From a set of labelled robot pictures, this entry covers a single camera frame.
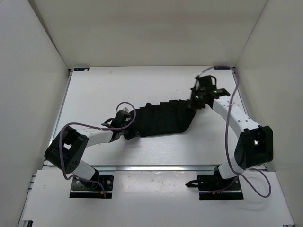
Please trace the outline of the black pleated skirt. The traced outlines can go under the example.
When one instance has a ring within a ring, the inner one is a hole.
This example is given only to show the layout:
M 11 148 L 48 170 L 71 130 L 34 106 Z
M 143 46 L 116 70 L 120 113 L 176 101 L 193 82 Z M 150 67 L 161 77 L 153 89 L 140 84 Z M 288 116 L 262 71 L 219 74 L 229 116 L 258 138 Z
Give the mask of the black pleated skirt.
M 147 103 L 130 112 L 135 118 L 130 127 L 138 130 L 140 137 L 184 133 L 196 114 L 189 100 L 170 100 L 157 105 Z

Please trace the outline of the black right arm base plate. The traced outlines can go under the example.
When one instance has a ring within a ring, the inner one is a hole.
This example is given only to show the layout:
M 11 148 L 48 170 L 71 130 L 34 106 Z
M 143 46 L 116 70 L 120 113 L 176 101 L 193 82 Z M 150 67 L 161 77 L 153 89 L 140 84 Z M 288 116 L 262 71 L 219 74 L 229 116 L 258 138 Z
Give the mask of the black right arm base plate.
M 200 201 L 243 200 L 244 196 L 237 177 L 219 180 L 214 175 L 198 175 L 197 179 L 185 184 L 188 188 L 197 188 Z

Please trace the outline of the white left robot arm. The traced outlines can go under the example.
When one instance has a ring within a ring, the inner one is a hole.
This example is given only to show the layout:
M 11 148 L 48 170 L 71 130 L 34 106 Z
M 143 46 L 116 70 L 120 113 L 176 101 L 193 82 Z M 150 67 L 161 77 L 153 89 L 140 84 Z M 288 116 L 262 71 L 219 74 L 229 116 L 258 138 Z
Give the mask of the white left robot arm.
M 44 158 L 59 168 L 66 180 L 75 178 L 88 189 L 104 186 L 99 181 L 99 171 L 82 161 L 86 148 L 118 140 L 126 134 L 135 117 L 119 122 L 119 127 L 106 125 L 104 128 L 71 122 L 66 124 L 45 151 Z

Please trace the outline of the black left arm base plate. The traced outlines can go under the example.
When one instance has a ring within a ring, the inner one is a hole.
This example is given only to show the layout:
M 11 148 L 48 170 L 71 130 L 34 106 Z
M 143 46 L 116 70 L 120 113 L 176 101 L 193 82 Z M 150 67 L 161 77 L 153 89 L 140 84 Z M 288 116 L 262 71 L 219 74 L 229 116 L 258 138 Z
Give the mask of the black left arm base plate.
M 104 190 L 96 183 L 88 183 L 85 181 L 72 179 L 70 198 L 87 198 L 87 199 L 111 199 L 113 191 L 114 176 L 100 175 L 99 182 L 104 187 Z

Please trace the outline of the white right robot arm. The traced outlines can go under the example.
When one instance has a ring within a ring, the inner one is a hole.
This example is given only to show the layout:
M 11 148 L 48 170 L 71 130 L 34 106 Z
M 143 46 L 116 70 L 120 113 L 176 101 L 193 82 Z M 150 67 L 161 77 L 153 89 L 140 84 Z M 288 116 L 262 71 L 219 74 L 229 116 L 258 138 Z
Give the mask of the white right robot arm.
M 274 155 L 273 130 L 248 117 L 235 105 L 234 95 L 215 86 L 191 88 L 190 107 L 201 109 L 209 105 L 226 121 L 224 143 L 227 161 L 214 169 L 212 177 L 213 186 L 220 190 L 247 169 L 271 162 Z M 233 156 L 229 154 L 229 129 L 238 139 Z

